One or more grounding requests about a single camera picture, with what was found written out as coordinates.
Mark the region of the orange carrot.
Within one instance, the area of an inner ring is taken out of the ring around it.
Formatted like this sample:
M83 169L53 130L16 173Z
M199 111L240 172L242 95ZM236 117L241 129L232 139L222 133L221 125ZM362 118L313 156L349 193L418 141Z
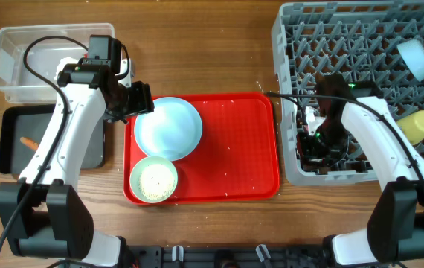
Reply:
M33 151L37 151L39 148L39 144L30 138L21 137L19 140L23 145L25 145L26 147L28 147L29 149Z

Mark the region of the green bowl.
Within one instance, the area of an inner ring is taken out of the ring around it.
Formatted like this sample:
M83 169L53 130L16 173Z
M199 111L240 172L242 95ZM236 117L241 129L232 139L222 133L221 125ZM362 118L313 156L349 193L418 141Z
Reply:
M148 165L154 165L154 164L160 164L167 166L172 172L175 177L176 183L175 187L173 189L173 192L175 191L178 182L179 182L179 176L178 172L176 170L176 167L173 165L173 163L165 158L159 157L159 156L148 156L142 160L140 160L132 169L130 177L129 177L129 183L130 183L130 189L132 193L142 202L149 203L149 204L156 204L165 201L169 197L173 195L173 192L171 195L169 195L168 198L164 198L162 200L149 200L147 199L142 193L138 185L138 181L141 175L142 170L148 166Z

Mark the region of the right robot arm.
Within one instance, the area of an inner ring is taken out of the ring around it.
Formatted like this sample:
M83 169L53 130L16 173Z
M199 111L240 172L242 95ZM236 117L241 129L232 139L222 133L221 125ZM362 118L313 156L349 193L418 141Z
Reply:
M322 77L314 96L324 122L299 142L303 163L323 168L340 161L351 135L382 189L365 228L332 237L333 260L342 267L424 258L424 159L374 88L370 81L349 84L340 74Z

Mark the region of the white tissue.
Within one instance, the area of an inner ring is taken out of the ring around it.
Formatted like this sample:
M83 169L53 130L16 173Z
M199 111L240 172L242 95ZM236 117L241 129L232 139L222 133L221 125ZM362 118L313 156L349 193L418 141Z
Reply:
M73 57L64 57L60 60L60 63L57 65L57 69L56 69L56 74L54 77L54 80L58 80L58 77L60 75L60 72L64 69L64 67L67 64L77 64L78 63L78 59L75 59Z

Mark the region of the light blue bowl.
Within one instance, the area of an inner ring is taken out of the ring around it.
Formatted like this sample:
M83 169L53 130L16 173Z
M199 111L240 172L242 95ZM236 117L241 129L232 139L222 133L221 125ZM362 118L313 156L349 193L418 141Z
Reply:
M398 44L397 50L418 82L424 80L424 46L417 39Z

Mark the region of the light blue plate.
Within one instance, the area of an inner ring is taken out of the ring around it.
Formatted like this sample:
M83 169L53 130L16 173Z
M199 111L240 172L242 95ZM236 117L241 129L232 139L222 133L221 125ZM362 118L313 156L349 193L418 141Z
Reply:
M134 137L147 156L159 156L171 162L190 155L198 146L203 131L198 110L184 99L163 97L153 101L154 110L139 115Z

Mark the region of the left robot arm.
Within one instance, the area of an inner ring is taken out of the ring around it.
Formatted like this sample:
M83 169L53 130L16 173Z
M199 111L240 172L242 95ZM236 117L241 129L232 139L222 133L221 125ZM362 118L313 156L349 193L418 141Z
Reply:
M67 64L51 84L57 102L33 158L16 182L0 184L0 245L56 264L136 267L124 238L94 228L77 185L97 122L149 113L152 95L146 83L123 84L130 63L119 40L93 35L85 48L86 56Z

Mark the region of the yellow plastic cup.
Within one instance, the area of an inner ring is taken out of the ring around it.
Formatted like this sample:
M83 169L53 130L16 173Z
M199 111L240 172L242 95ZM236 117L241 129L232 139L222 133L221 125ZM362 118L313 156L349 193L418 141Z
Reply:
M424 110L399 119L397 125L412 145L419 144L424 139Z

